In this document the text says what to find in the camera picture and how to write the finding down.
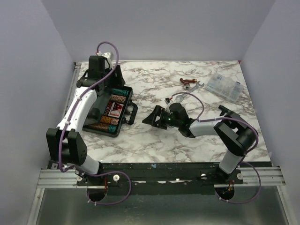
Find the black poker set case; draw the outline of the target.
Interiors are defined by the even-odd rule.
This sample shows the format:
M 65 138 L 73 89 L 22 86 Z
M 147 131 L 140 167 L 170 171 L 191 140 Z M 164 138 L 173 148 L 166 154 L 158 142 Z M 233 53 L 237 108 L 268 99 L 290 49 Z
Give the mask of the black poker set case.
M 133 89 L 125 85 L 121 68 L 105 80 L 103 94 L 90 109 L 83 131 L 117 137 L 123 124 L 132 125 L 138 107 L 132 102 Z

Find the red triangular dealer button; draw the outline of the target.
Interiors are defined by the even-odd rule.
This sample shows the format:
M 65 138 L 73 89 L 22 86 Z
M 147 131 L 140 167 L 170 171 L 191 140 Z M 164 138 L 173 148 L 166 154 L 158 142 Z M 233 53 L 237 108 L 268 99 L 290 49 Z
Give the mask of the red triangular dealer button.
M 118 102 L 114 102 L 113 103 L 113 106 L 112 106 L 112 110 L 113 111 L 116 111 L 116 110 L 122 110 L 123 109 L 123 104 L 120 104 Z

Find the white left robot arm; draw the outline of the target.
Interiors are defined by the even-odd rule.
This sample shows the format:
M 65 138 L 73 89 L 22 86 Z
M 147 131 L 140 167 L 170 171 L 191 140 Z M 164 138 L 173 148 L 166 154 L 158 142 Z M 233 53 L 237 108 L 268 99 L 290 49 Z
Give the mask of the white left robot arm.
M 88 180 L 93 185 L 103 182 L 103 169 L 100 162 L 88 155 L 81 132 L 104 114 L 111 101 L 109 94 L 116 95 L 116 89 L 126 91 L 122 113 L 131 96 L 131 89 L 125 86 L 120 65 L 112 64 L 112 55 L 111 52 L 105 52 L 90 56 L 89 68 L 77 82 L 70 108 L 57 127 L 49 128 L 46 132 L 50 157 L 58 162 L 59 169 L 63 173 L 69 170 L 63 164 L 69 164 L 71 168 L 78 167 L 88 174 Z

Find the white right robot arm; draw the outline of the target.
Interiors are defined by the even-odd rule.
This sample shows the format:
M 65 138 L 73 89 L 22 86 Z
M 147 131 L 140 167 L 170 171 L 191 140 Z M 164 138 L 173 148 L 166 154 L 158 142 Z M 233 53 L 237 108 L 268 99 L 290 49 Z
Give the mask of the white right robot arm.
M 258 143 L 258 132 L 238 114 L 225 108 L 221 117 L 200 120 L 190 118 L 180 103 L 174 103 L 161 113 L 160 125 L 176 127 L 186 138 L 218 136 L 227 148 L 215 173 L 222 184 L 233 178 L 232 172 Z

